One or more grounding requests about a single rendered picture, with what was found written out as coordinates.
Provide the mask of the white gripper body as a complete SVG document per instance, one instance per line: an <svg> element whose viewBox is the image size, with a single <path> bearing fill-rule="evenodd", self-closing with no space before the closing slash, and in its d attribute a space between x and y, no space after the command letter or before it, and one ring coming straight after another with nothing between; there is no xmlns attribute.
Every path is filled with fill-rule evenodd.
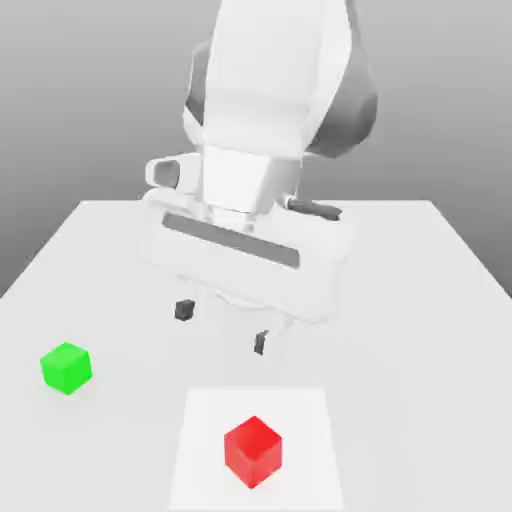
<svg viewBox="0 0 512 512"><path fill-rule="evenodd" d="M330 315L354 228L276 205L250 233L205 220L192 196L157 188L142 199L144 258L213 290L309 322Z"/></svg>

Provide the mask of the small green cube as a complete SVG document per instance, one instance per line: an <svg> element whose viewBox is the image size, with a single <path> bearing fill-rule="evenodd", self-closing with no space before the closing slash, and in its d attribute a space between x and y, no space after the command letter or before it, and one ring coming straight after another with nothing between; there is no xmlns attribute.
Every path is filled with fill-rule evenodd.
<svg viewBox="0 0 512 512"><path fill-rule="evenodd" d="M87 350L64 342L40 359L45 383L52 389L71 395L92 378Z"/></svg>

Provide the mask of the small red cube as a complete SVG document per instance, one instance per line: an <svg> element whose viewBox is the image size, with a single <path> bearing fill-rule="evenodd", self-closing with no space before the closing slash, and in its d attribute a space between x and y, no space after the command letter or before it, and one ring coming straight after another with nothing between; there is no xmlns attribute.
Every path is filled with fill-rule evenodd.
<svg viewBox="0 0 512 512"><path fill-rule="evenodd" d="M282 466L282 437L257 416L224 435L224 463L253 489Z"/></svg>

